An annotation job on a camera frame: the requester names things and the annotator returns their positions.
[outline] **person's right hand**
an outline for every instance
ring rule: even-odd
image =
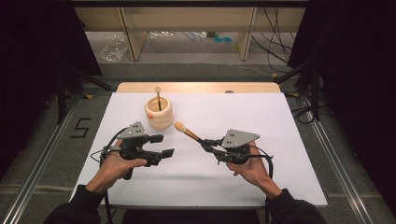
[[[118,147],[121,142],[122,140],[117,141],[115,146]],[[119,152],[111,152],[85,189],[103,194],[107,189],[111,188],[118,179],[125,177],[129,169],[144,166],[146,164],[147,161],[144,159],[127,161],[120,156]]]
[[[250,142],[249,145],[250,155],[260,155],[255,142]],[[227,167],[233,171],[234,176],[241,175],[248,183],[260,188],[270,200],[282,192],[268,175],[262,158],[250,158],[243,164],[227,162]]]

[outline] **black cable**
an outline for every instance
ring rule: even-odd
[[[111,219],[113,219],[113,217],[116,215],[116,213],[117,213],[118,211],[119,211],[118,209],[114,209],[114,213],[113,213],[113,215],[111,215]]]
[[[271,41],[270,41],[270,45],[268,46],[268,49],[270,49],[271,48],[271,45],[272,45],[272,43],[274,42],[273,40],[274,40],[274,35],[276,34],[276,32],[275,32],[275,30],[274,30],[274,28],[273,28],[273,34],[272,34],[272,36],[271,36]],[[268,57],[267,57],[267,62],[268,62],[268,64],[274,69],[274,70],[276,70],[272,65],[271,65],[271,63],[270,63],[270,57],[269,57],[269,55],[268,55]]]
[[[310,112],[312,110],[311,105],[306,100],[302,99],[302,97],[306,96],[307,98],[310,98],[311,97],[310,94],[307,94],[305,92],[300,92],[298,94],[298,96],[295,96],[295,95],[292,95],[292,94],[288,94],[288,96],[295,97],[296,98],[296,104],[298,106],[301,106],[300,108],[292,109],[290,111],[292,114],[298,112],[297,114],[293,115],[294,119],[297,119],[302,124],[311,123],[311,122],[313,122],[315,120],[314,118],[312,118],[310,120],[302,120],[302,115],[304,115],[304,114],[306,114],[306,113],[308,113],[308,112]],[[320,109],[320,108],[328,108],[329,105],[327,104],[327,102],[323,101],[323,97],[321,97],[320,99],[321,99],[320,101],[322,103],[324,103],[324,105],[318,105],[318,109]],[[324,113],[322,111],[319,111],[319,113],[323,114],[323,115],[326,115],[326,116],[329,116],[329,117],[333,117],[333,114],[327,114],[327,113]]]
[[[285,60],[282,59],[281,57],[279,57],[279,56],[277,56],[276,54],[274,54],[271,50],[266,49],[263,45],[261,45],[261,44],[259,43],[259,41],[257,41],[257,40],[254,38],[253,35],[251,36],[251,38],[257,43],[257,45],[259,45],[259,47],[260,47],[261,49],[263,49],[263,50],[267,51],[269,54],[272,54],[273,56],[277,57],[280,61],[282,61],[282,62],[284,62],[284,63],[287,63],[287,61],[285,61]]]
[[[285,54],[286,59],[289,60],[290,56],[289,56],[288,52],[286,51],[285,45],[283,44],[282,38],[280,36],[280,29],[279,29],[279,22],[278,22],[278,11],[279,11],[279,8],[276,7],[276,9],[275,9],[275,18],[276,18],[276,20],[275,20],[275,24],[274,25],[272,24],[271,19],[269,18],[268,14],[267,14],[267,11],[265,10],[265,7],[263,8],[263,10],[264,10],[265,16],[267,17],[267,20],[270,22],[271,28],[273,30],[273,36],[271,37],[271,43],[275,43],[273,41],[273,39],[274,39],[274,35],[276,35],[277,40],[280,43],[280,46],[282,46],[282,50],[283,50],[283,53]]]
[[[125,129],[127,128],[123,128],[121,129],[119,132],[117,132],[110,140],[110,142],[107,144],[107,146],[104,148],[104,150],[102,151],[101,157],[100,157],[100,166],[102,166],[103,161],[106,159],[107,157],[107,153],[108,150],[111,147],[111,144],[114,142],[114,140],[116,140],[117,136],[122,133],[123,131],[125,131]],[[111,216],[111,211],[110,211],[110,203],[108,201],[108,192],[107,190],[105,191],[105,205],[106,205],[106,215],[107,215],[107,223],[108,224],[113,224],[113,216]]]
[[[99,151],[93,152],[93,153],[90,155],[91,159],[93,159],[94,161],[100,162],[99,160],[97,160],[97,159],[94,157],[95,154],[98,154],[98,153],[100,153],[100,152],[103,152],[103,150],[99,150]]]
[[[268,40],[268,41],[271,41],[267,36],[265,36],[263,33],[262,33],[262,37],[264,37],[266,40]],[[279,44],[279,43],[276,43],[276,42],[273,42],[273,44],[275,44],[275,45],[278,45],[278,46],[280,46],[280,47],[282,47],[282,48],[286,48],[286,49],[291,49],[291,47],[289,47],[289,46],[285,46],[285,45],[282,45],[282,44]]]
[[[251,146],[254,148],[257,148],[259,151],[261,151],[264,155],[250,155],[251,158],[257,158],[257,157],[264,157],[267,162],[268,162],[268,175],[270,176],[270,178],[273,178],[273,174],[274,174],[274,164],[272,163],[272,157],[268,156],[267,153],[264,152],[264,150],[262,150],[259,147],[255,147],[255,146]],[[268,196],[265,198],[265,206],[264,206],[264,212],[265,212],[265,223],[268,224],[270,221],[270,211],[268,210],[268,203],[270,202]]]

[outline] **wrist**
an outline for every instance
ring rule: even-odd
[[[282,189],[280,189],[272,179],[261,181],[258,187],[267,195],[270,200],[273,200],[282,193]]]
[[[104,194],[107,189],[109,189],[112,184],[108,183],[101,176],[95,176],[86,186],[85,189],[97,194]]]

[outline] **black sleeve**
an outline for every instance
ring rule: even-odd
[[[326,223],[318,209],[303,200],[294,200],[287,189],[268,203],[274,223]]]
[[[103,198],[104,195],[86,190],[85,185],[78,185],[73,199],[56,207],[44,223],[100,223],[101,218],[97,209]]]

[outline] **white table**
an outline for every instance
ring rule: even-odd
[[[228,129],[258,133],[257,146],[274,156],[274,180],[296,199],[327,205],[283,93],[163,93],[172,101],[175,121],[183,122],[202,139],[220,139]],[[155,131],[144,112],[155,93],[116,92],[93,141],[90,154],[100,150],[120,129],[141,121],[149,135],[163,134],[148,151],[174,148],[172,158],[158,166],[135,168],[131,180],[119,180],[109,190],[113,205],[144,208],[254,208],[265,195],[173,126]],[[78,178],[87,184],[98,169],[88,155]]]

